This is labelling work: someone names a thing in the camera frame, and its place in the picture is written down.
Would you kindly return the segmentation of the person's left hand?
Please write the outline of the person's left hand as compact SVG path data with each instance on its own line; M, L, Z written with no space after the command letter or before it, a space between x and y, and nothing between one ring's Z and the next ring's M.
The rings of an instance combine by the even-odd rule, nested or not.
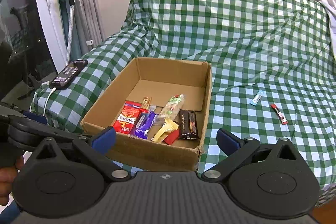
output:
M12 191L12 184L25 164L24 158L21 156L11 167L4 167L0 170L0 205L6 206L9 202L9 195Z

